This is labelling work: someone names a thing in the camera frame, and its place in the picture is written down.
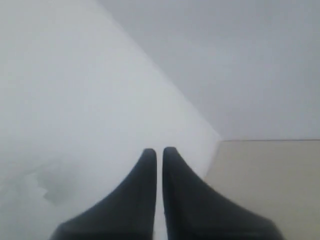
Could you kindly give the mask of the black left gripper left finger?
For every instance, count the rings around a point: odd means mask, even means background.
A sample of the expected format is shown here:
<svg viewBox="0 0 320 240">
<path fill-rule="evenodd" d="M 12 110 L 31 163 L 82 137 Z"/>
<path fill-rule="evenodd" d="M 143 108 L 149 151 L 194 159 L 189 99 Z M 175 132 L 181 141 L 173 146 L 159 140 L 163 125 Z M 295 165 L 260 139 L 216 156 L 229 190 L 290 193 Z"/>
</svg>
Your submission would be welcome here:
<svg viewBox="0 0 320 240">
<path fill-rule="evenodd" d="M 61 223 L 52 240 L 151 240 L 157 197 L 157 154 L 142 151 L 127 177 L 105 198 Z"/>
</svg>

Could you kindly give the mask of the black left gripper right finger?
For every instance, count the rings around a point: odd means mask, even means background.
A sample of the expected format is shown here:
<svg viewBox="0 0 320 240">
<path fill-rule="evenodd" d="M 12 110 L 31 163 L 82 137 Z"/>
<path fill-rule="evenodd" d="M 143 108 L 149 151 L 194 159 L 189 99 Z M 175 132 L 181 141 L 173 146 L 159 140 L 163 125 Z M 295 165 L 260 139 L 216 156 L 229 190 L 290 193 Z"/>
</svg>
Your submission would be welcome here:
<svg viewBox="0 0 320 240">
<path fill-rule="evenodd" d="M 282 240 L 269 219 L 206 184 L 175 147 L 162 156 L 162 196 L 170 240 Z"/>
</svg>

